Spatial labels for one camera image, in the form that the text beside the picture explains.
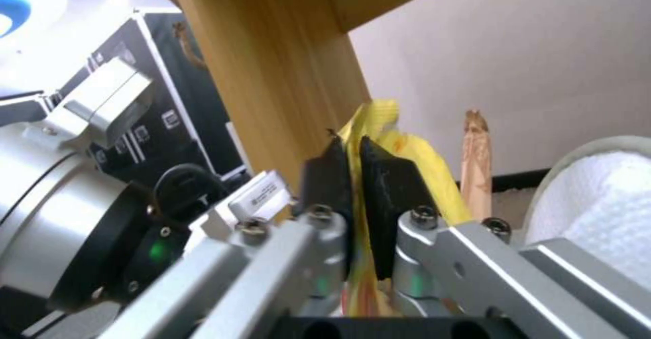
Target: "white paper towel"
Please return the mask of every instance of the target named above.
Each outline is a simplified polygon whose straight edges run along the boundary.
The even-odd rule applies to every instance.
[[[525,243],[559,236],[651,290],[651,159],[616,151],[558,173],[532,210]]]

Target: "green led light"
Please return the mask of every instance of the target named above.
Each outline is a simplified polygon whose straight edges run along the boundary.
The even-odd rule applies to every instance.
[[[167,246],[162,241],[156,241],[152,245],[152,248],[149,249],[149,258],[154,260],[154,262],[161,262],[167,256]]]
[[[411,277],[411,294],[414,297],[423,295],[423,278],[414,275]]]
[[[316,290],[319,292],[319,295],[328,294],[328,279],[324,276],[320,276],[316,280]]]

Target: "wooden shelf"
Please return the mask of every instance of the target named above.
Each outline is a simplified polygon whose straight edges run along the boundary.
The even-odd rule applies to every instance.
[[[409,0],[180,0],[256,170],[303,162],[368,91],[347,31]]]

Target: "black baseboard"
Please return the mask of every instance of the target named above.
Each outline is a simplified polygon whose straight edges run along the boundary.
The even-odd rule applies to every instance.
[[[509,189],[537,188],[549,170],[540,169],[494,176],[493,193],[500,193]]]

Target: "white wall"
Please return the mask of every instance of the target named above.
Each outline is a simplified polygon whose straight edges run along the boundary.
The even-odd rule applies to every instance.
[[[595,138],[651,137],[651,0],[414,0],[355,29],[373,98],[460,175],[478,108],[493,175],[548,168]]]

